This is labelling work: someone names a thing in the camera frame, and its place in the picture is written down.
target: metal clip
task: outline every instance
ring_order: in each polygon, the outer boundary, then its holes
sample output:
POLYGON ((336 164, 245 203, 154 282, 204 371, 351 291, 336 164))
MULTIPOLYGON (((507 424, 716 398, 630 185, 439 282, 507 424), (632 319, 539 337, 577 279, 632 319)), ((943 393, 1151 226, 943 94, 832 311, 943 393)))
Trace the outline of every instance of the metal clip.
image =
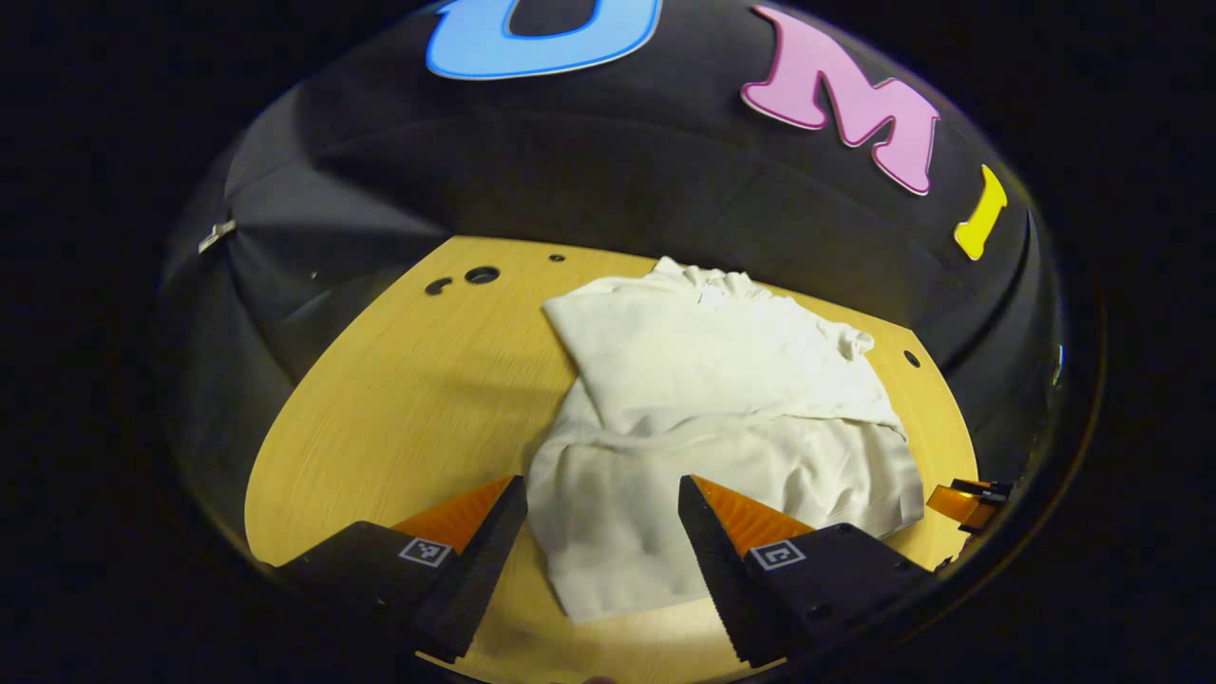
POLYGON ((207 237, 203 237, 203 241, 198 243, 198 253, 202 254, 204 250, 218 242, 220 237, 224 237, 225 235, 232 232, 233 230, 236 230, 235 220, 230 220, 226 223, 218 223, 213 225, 212 234, 208 235, 207 237))

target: black background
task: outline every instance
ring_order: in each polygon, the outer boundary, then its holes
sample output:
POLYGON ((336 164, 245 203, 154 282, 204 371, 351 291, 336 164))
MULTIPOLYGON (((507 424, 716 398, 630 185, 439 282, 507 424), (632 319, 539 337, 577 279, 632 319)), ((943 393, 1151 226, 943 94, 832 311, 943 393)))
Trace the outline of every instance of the black background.
MULTIPOLYGON (((18 682, 387 680, 373 645, 302 627, 182 527, 191 511, 154 480, 168 465, 145 364, 161 240, 209 161, 417 2, 158 5, 43 2, 6 19, 5 305, 18 342, 6 422, 19 430, 4 500, 19 637, 0 667, 18 682)), ((1051 525, 974 601, 857 677, 957 663, 997 680, 1209 679, 1212 516, 1197 465, 1211 453, 1211 10, 800 5, 990 134, 1058 240, 1093 265, 1110 316, 1099 433, 1051 525)))

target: round wooden tabletop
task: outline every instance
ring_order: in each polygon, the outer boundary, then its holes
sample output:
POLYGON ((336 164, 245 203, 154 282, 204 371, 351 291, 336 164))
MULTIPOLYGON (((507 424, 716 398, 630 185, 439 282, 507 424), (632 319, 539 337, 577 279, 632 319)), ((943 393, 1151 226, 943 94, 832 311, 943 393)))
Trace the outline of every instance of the round wooden tabletop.
MULTIPOLYGON (((246 494, 253 554, 282 565, 350 522, 392 526, 492 480, 527 475, 576 376, 541 303, 597 277, 644 275, 654 263, 517 240, 441 245, 347 327, 287 400, 246 494), (479 267, 500 275, 466 280, 479 267), (441 293, 426 292, 444 277, 451 284, 441 293)), ((772 290, 874 337, 867 357, 907 430, 925 498, 935 484, 976 478, 958 407, 911 331, 772 290)), ((966 537, 925 509, 924 520, 886 543, 931 570, 966 537)), ((621 684, 708 683, 754 672, 736 658, 708 598, 570 623, 527 522, 468 655, 445 667, 503 684, 578 684, 596 674, 621 684)))

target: pink letter m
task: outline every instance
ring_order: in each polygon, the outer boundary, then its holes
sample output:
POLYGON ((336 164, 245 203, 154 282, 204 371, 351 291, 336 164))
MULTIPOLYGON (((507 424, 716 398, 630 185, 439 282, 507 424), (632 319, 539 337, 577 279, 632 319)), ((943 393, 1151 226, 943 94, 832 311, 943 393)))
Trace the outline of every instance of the pink letter m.
POLYGON ((894 119, 890 138, 874 145, 874 163, 903 187, 928 195, 938 110, 901 80, 871 86, 844 47, 823 32, 772 7, 753 9, 776 26, 777 51, 769 80, 744 85, 743 101, 776 119, 818 130, 828 120, 815 105, 823 79, 840 140, 857 147, 894 119))

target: white cloth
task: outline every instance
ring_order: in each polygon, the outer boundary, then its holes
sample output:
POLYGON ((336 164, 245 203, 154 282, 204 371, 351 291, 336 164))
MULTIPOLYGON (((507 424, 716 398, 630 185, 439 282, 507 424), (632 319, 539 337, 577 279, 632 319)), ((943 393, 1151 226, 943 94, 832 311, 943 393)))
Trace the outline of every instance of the white cloth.
POLYGON ((883 537, 923 516, 869 335, 666 257, 544 308, 580 376, 533 459, 529 521, 572 621, 708 595, 676 509, 683 475, 812 527, 883 537))

